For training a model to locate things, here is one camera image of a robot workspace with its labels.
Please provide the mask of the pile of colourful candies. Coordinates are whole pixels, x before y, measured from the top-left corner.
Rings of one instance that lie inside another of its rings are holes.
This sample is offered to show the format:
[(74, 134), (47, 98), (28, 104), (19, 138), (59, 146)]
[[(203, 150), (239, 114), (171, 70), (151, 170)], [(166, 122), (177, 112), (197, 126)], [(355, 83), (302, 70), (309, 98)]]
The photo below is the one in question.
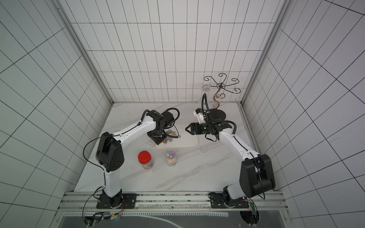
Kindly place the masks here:
[(166, 134), (167, 134), (166, 141), (169, 141), (169, 142), (173, 141), (173, 137), (171, 137), (171, 136), (178, 136), (178, 133), (176, 131), (173, 131), (173, 130), (167, 130)]

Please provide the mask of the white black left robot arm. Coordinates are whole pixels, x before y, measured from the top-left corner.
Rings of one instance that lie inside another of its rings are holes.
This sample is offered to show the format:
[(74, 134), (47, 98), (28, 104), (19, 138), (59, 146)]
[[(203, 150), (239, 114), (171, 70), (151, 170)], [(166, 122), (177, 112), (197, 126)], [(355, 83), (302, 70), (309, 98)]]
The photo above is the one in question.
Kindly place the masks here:
[(97, 200), (97, 209), (133, 208), (136, 195), (123, 194), (120, 183), (120, 168), (128, 161), (128, 147), (144, 135), (159, 145), (179, 117), (180, 111), (174, 107), (162, 113), (146, 109), (138, 122), (114, 133), (104, 132), (84, 146), (86, 162), (100, 168), (103, 174), (103, 185), (91, 195)]

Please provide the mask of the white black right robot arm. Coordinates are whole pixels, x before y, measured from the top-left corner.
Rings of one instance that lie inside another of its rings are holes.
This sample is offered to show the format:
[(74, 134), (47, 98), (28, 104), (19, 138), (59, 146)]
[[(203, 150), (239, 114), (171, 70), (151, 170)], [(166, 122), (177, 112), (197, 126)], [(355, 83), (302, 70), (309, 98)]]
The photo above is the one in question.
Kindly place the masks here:
[(213, 111), (209, 108), (207, 95), (204, 93), (201, 108), (195, 112), (197, 123), (191, 123), (185, 130), (191, 135), (214, 136), (215, 141), (226, 145), (241, 162), (240, 177), (238, 182), (224, 187), (222, 192), (223, 202), (228, 208), (233, 208), (236, 203), (254, 196), (266, 199), (265, 193), (276, 188), (271, 158), (261, 155), (249, 147), (237, 132), (237, 125), (230, 120), (213, 118)]

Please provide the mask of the open colourful candy jar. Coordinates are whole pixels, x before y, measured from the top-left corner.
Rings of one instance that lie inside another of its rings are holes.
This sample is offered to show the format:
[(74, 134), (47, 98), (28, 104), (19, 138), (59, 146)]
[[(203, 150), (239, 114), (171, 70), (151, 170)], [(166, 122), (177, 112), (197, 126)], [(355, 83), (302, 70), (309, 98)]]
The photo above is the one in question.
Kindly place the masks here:
[(168, 166), (175, 166), (177, 161), (176, 161), (176, 152), (175, 151), (167, 151), (166, 155), (165, 155), (165, 159), (166, 159), (166, 163)]

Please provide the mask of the red lid candy jar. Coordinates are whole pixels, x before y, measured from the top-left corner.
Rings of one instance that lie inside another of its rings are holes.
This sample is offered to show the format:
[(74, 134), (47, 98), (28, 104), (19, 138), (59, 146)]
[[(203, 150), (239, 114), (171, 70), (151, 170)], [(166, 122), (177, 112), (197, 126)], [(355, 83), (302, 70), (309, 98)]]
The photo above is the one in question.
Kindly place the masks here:
[(148, 151), (141, 151), (138, 154), (138, 161), (144, 169), (150, 169), (153, 166), (152, 156)]

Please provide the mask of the copper glass rack dark base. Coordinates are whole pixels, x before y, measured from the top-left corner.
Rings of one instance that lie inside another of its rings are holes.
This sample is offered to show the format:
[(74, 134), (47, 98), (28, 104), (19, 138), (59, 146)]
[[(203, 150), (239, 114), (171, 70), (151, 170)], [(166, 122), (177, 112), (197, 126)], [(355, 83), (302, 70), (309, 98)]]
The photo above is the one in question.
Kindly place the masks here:
[(228, 82), (227, 74), (219, 73), (218, 77), (223, 80), (221, 82), (218, 82), (212, 76), (205, 76), (204, 81), (213, 81), (215, 84), (210, 85), (210, 87), (216, 87), (218, 89), (215, 92), (215, 94), (213, 95), (213, 101), (215, 102), (215, 104), (213, 105), (213, 110), (211, 111), (211, 113), (213, 115), (213, 120), (223, 121), (226, 118), (226, 114), (223, 111), (219, 110), (219, 107), (220, 107), (219, 99), (224, 99), (226, 97), (224, 92), (229, 92), (231, 94), (240, 94), (241, 89), (234, 88), (233, 90), (229, 90), (226, 88), (226, 87), (235, 86), (236, 84), (238, 84), (240, 82), (239, 79), (232, 78), (231, 79), (232, 83), (227, 84), (227, 82)]

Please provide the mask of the white cutting board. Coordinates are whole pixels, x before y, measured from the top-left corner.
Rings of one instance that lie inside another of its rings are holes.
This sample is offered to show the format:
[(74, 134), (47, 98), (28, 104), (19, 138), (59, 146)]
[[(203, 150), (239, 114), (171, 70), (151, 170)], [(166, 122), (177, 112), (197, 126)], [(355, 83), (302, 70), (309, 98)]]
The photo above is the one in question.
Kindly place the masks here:
[(179, 138), (173, 139), (172, 142), (164, 143), (156, 146), (156, 149), (179, 149), (179, 148), (190, 148), (196, 147), (199, 145), (199, 138), (197, 135), (190, 135), (185, 131), (185, 128), (188, 126), (188, 123), (176, 123), (175, 127), (172, 127), (168, 130), (173, 130), (179, 132)]

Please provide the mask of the clear hanging wine glass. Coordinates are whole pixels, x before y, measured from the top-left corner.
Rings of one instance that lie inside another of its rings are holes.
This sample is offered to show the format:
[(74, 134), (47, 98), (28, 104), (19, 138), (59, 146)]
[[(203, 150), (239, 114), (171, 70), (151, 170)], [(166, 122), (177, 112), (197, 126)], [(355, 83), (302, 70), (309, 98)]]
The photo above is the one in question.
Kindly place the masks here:
[(212, 87), (209, 86), (209, 85), (202, 85), (201, 86), (201, 92), (202, 92), (202, 94), (201, 94), (201, 98), (199, 99), (199, 103), (202, 102), (202, 97), (203, 97), (203, 94), (204, 93), (207, 96), (207, 101), (209, 101), (209, 93), (211, 92), (211, 90), (212, 90)]

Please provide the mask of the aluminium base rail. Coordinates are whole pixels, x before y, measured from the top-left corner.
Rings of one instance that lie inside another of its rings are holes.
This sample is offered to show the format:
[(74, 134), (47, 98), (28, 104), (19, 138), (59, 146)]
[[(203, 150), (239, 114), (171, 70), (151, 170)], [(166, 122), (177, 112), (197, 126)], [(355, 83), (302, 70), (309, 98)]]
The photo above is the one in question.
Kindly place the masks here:
[(124, 193), (118, 207), (112, 208), (109, 200), (99, 193), (69, 192), (61, 200), (59, 210), (71, 215), (91, 217), (96, 212), (116, 217), (118, 212), (126, 215), (216, 215), (223, 211), (287, 211), (289, 208), (281, 192), (267, 192), (260, 197), (242, 198), (227, 203), (218, 192), (139, 192)]

